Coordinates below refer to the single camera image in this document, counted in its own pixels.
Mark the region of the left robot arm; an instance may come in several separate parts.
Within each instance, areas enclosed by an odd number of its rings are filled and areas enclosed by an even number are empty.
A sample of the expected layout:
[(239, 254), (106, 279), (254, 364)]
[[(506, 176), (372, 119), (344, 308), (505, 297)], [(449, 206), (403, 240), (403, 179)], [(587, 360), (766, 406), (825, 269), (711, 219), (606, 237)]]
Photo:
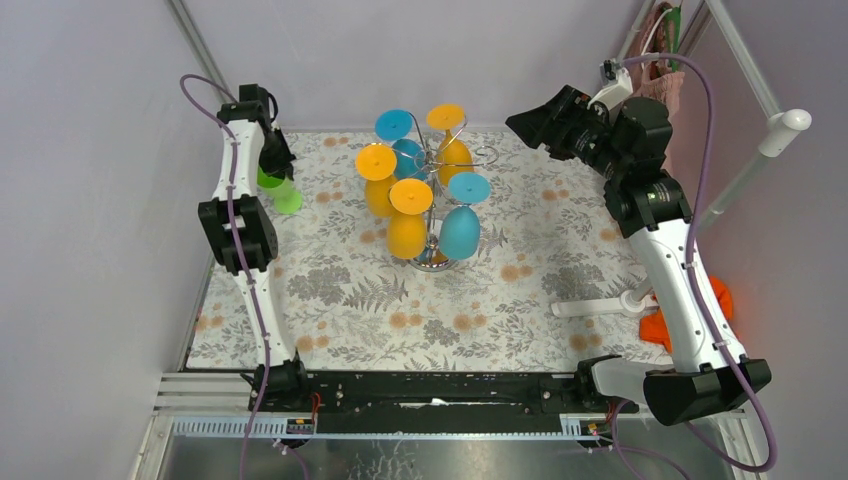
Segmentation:
[(264, 408), (296, 411), (309, 401), (311, 387), (274, 289), (279, 243), (259, 198), (268, 189), (288, 213), (301, 205), (293, 188), (296, 157), (276, 122), (278, 111), (275, 97), (257, 84), (240, 86), (237, 100), (220, 107), (215, 120), (224, 139), (221, 173), (198, 217), (216, 263), (246, 304), (258, 362), (246, 381)]

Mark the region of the green wine glass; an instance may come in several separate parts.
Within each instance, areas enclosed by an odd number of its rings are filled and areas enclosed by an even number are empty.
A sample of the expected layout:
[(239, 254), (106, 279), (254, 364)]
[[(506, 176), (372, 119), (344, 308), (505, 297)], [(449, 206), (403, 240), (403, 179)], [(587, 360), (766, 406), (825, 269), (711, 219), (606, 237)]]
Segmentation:
[(259, 168), (257, 172), (257, 184), (271, 199), (275, 210), (279, 214), (291, 215), (301, 208), (301, 193), (295, 188), (293, 180), (289, 177), (272, 177)]

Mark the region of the orange wine glass back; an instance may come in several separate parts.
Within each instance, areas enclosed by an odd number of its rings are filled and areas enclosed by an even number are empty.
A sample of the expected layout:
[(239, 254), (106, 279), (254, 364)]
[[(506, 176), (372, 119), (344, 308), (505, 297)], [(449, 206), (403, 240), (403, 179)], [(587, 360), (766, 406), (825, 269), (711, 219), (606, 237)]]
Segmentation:
[(471, 152), (458, 138), (467, 124), (464, 109), (457, 104), (438, 105), (428, 112), (426, 122), (430, 128), (444, 133), (443, 140), (436, 150), (439, 182), (448, 187), (456, 174), (473, 173)]

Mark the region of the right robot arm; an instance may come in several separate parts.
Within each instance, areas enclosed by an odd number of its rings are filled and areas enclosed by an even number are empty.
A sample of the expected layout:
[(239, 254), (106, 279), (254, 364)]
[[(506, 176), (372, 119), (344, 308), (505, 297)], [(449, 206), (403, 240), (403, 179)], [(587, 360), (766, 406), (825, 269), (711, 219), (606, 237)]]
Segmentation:
[(528, 147), (578, 159), (604, 178), (605, 206), (644, 266), (670, 335), (667, 367), (618, 355), (581, 361), (579, 407), (597, 412), (616, 397), (672, 426), (738, 408), (771, 382), (768, 362), (751, 358), (725, 319), (691, 241), (692, 210), (663, 167), (673, 133), (663, 103), (631, 97), (608, 108), (565, 86), (506, 123)]

